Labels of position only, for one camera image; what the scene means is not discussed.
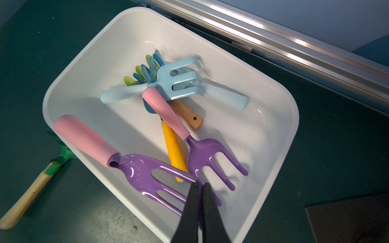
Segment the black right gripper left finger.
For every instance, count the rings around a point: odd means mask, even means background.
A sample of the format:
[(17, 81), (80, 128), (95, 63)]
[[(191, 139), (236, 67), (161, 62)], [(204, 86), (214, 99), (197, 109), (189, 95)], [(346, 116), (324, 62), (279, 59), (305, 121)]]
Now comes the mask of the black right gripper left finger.
[(199, 183), (192, 183), (189, 189), (181, 220), (171, 243), (197, 243), (199, 228)]

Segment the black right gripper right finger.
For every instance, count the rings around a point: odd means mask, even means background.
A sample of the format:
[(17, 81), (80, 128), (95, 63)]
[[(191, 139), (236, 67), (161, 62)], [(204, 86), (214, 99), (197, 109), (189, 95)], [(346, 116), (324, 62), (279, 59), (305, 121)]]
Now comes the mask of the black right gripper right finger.
[(205, 183), (203, 189), (203, 242), (231, 243), (219, 213), (216, 199), (210, 183)]

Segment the purple fork pink handle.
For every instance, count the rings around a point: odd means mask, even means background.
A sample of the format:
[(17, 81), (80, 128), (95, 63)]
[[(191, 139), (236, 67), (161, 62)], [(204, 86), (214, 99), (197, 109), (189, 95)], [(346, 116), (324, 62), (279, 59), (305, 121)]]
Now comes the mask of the purple fork pink handle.
[(165, 191), (182, 203), (186, 203), (187, 197), (156, 179), (152, 171), (160, 170), (188, 183), (196, 182), (195, 176), (148, 156), (121, 155), (117, 149), (74, 115), (66, 114), (59, 117), (54, 123), (54, 129), (74, 147), (103, 166), (121, 170), (129, 184), (143, 196), (164, 205), (176, 215), (182, 216), (179, 208), (157, 195), (157, 192)]
[(197, 141), (154, 87), (147, 88), (143, 92), (142, 97), (164, 122), (169, 125), (183, 141), (187, 142), (190, 147), (187, 158), (187, 168), (189, 173), (195, 175), (202, 184), (204, 184), (205, 181), (201, 178), (200, 172), (203, 167), (210, 167), (230, 190), (234, 191), (236, 189), (234, 184), (213, 161), (215, 154), (218, 152), (224, 154), (242, 175), (248, 176), (248, 171), (232, 156), (221, 142), (213, 138)]

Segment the light blue hand rake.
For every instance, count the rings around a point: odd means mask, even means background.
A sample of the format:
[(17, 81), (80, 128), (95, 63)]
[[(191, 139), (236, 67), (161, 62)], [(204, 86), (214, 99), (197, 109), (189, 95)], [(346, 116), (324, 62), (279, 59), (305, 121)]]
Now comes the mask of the light blue hand rake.
[(197, 72), (190, 71), (176, 76), (170, 74), (172, 70), (186, 67), (191, 64), (195, 64), (198, 68), (201, 67), (199, 61), (195, 57), (189, 56), (185, 59), (162, 66), (157, 73), (157, 80), (153, 83), (105, 90), (100, 93), (100, 100), (104, 104), (119, 102), (142, 95), (142, 93), (150, 87), (155, 87), (166, 101), (181, 99), (192, 95), (204, 96), (205, 91), (199, 87), (199, 84), (202, 83), (202, 78)]

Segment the green rake wooden handle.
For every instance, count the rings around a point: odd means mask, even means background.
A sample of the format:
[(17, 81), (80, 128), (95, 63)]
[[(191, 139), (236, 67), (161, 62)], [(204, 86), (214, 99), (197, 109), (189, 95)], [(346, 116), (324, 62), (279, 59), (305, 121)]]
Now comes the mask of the green rake wooden handle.
[(12, 206), (12, 208), (1, 218), (1, 229), (10, 229), (14, 227), (24, 215), (28, 207), (46, 186), (50, 179), (68, 160), (76, 159), (77, 156), (69, 147), (52, 131), (45, 131), (48, 135), (54, 137), (55, 142), (60, 145), (61, 153), (58, 157), (51, 159), (42, 172), (38, 175), (31, 186)]

